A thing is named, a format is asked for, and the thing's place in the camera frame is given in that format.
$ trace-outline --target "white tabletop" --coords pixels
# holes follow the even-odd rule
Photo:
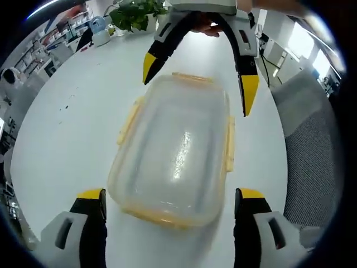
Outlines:
[[[106,187],[116,140],[133,102],[145,94],[142,66],[152,35],[116,37],[72,56],[41,89],[17,137],[12,181],[31,229],[68,211],[77,193]],[[178,231],[122,214],[107,195],[107,267],[233,267],[235,188],[261,191],[283,212],[287,159],[273,97],[260,71],[249,117],[243,118],[228,39],[189,33],[159,72],[214,78],[228,92],[236,121],[234,172],[226,178],[221,216],[204,228]]]

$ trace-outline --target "clear plastic box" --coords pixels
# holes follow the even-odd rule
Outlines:
[[[203,226],[219,213],[234,161],[234,118],[211,80],[154,80],[118,138],[108,192],[133,216],[175,227]]]

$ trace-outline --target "window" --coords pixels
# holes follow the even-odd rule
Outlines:
[[[323,79],[329,71],[330,62],[321,49],[319,50],[319,53],[317,53],[316,60],[313,62],[312,66],[320,74],[319,79]]]
[[[314,42],[313,38],[295,22],[294,29],[288,42],[289,49],[298,57],[309,58]]]

